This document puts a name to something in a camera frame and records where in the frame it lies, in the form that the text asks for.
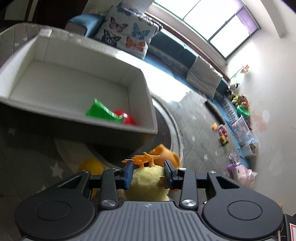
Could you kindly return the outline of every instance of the butterfly print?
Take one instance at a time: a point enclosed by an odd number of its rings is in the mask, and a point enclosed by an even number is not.
[[[127,9],[123,8],[123,7],[121,6],[121,3],[118,4],[118,6],[117,6],[117,10],[116,10],[116,11],[117,11],[117,12],[122,12],[122,14],[125,14],[126,16],[130,16],[130,15],[131,15],[131,12],[128,11]]]
[[[112,47],[117,47],[117,42],[121,39],[119,36],[111,36],[108,30],[104,29],[104,35],[102,36],[102,42],[109,44]]]
[[[139,40],[145,39],[145,37],[150,33],[150,30],[143,30],[141,31],[138,24],[134,23],[133,24],[133,32],[131,35]]]
[[[119,20],[116,21],[114,17],[111,17],[111,22],[109,27],[115,29],[116,32],[122,32],[128,26],[127,23],[119,23]]]
[[[145,47],[145,41],[142,42],[134,42],[130,37],[126,37],[126,47],[130,48],[133,47],[133,50],[137,49],[138,51],[142,52]]]

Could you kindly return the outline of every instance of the white box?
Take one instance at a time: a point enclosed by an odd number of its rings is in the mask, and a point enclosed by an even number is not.
[[[69,35],[42,29],[0,68],[1,121],[38,133],[139,148],[157,133],[143,73],[101,51],[96,45],[102,43],[75,42]],[[137,125],[85,116],[94,98],[130,114]]]

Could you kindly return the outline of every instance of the window pane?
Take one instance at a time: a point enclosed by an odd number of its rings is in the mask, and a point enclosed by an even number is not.
[[[184,21],[208,40],[241,7],[237,0],[201,0]]]
[[[156,3],[171,11],[179,18],[184,18],[198,1],[199,0],[155,0]]]
[[[248,36],[247,28],[235,16],[212,38],[210,43],[226,58]]]

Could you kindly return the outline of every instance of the pink butterfly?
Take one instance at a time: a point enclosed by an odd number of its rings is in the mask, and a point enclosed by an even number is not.
[[[109,24],[109,27],[111,29],[115,29],[116,32],[122,32],[128,26],[128,24],[119,23],[118,21],[116,21],[114,17],[111,17],[111,23]]]

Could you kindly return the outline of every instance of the yellow ball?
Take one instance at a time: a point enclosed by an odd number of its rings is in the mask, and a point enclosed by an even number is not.
[[[93,158],[93,159],[84,161],[80,165],[80,167],[78,168],[78,171],[80,172],[83,170],[89,170],[92,175],[101,175],[103,174],[104,166],[99,160]],[[97,189],[94,188],[93,193],[91,195],[92,198],[96,195],[96,192],[97,192]]]

